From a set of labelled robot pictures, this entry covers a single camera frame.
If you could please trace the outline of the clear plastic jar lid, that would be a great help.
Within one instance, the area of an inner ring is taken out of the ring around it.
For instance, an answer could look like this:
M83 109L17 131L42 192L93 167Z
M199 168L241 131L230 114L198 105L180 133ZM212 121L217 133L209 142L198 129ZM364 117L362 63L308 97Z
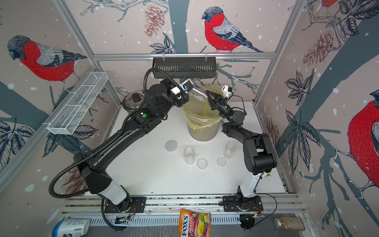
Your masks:
M217 166L218 167L225 167L226 165L226 159L225 158L217 158Z
M207 166L208 166L208 162L207 162L206 159L200 158L200 159L197 160L196 166L200 170L205 170L207 168Z

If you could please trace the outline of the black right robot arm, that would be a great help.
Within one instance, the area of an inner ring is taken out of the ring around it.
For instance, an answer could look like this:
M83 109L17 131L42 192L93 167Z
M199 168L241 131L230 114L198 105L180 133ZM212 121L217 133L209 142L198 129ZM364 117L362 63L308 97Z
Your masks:
M243 127L246 111L228 104L232 93L225 96L207 90L205 92L211 110L216 110L227 122L222 125L222 132L242 144L244 164L248 170L243 183L238 186L236 194L224 196L220 205L225 212L263 211L260 193L263 179L277 166L273 157L274 147L268 134L255 133Z

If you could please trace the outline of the clear jar with top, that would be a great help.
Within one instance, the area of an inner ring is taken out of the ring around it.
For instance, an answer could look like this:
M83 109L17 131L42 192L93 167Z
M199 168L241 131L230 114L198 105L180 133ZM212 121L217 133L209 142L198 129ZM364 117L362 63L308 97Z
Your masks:
M208 100L208 96L205 94L205 92L202 92L200 89L194 88L190 90L189 95L198 101L206 102Z

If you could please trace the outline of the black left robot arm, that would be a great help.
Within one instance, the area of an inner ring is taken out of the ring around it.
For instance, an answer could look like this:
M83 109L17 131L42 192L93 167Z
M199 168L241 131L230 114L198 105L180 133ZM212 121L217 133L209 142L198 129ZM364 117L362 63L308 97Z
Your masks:
M142 104L125 118L121 128L104 143L85 154L77 153L74 163L53 178L48 188L49 194L54 198L69 198L90 192L110 201L120 212L128 211L132 205L130 194L106 172L107 167L131 144L166 120L173 106L181 107L188 102L192 89L190 79L178 84L163 70L149 69L144 76L145 97ZM84 179L86 189L66 195L55 192L56 182L75 167Z

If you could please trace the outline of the small clear jar with rice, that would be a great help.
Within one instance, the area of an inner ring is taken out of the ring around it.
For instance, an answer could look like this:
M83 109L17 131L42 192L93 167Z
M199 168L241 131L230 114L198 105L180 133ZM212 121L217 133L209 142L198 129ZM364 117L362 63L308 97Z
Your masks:
M184 149L184 160L185 160L185 163L188 164L188 165L192 165L194 164L195 162L195 150L193 147L186 147Z

